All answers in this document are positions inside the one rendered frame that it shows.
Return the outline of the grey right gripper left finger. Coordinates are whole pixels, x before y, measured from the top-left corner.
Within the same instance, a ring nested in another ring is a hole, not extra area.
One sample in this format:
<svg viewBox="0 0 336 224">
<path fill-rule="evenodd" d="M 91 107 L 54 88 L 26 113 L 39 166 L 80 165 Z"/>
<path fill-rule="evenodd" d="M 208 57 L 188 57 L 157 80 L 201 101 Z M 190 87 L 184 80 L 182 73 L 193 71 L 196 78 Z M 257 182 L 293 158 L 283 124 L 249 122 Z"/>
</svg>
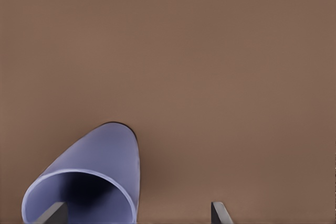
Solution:
<svg viewBox="0 0 336 224">
<path fill-rule="evenodd" d="M 68 224 L 67 203 L 54 203 L 40 217 L 38 217 L 36 224 Z"/>
</svg>

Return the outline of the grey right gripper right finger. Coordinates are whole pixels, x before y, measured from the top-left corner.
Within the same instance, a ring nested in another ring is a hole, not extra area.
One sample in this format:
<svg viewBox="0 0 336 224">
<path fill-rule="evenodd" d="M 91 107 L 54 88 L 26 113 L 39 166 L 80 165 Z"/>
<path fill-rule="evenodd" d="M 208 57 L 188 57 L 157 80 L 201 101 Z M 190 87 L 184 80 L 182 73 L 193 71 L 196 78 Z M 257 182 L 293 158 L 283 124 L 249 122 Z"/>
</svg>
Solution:
<svg viewBox="0 0 336 224">
<path fill-rule="evenodd" d="M 211 202 L 211 224 L 234 224 L 222 202 Z"/>
</svg>

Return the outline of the blue cup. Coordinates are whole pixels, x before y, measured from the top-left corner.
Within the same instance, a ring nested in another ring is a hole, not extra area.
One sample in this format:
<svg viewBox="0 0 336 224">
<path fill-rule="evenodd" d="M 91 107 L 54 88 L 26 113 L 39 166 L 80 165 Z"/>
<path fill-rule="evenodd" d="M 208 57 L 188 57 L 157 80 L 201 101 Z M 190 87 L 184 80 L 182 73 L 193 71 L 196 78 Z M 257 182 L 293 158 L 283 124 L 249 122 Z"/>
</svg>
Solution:
<svg viewBox="0 0 336 224">
<path fill-rule="evenodd" d="M 140 157 L 133 131 L 103 124 L 57 157 L 27 189 L 25 223 L 65 202 L 71 224 L 134 224 L 140 195 Z"/>
</svg>

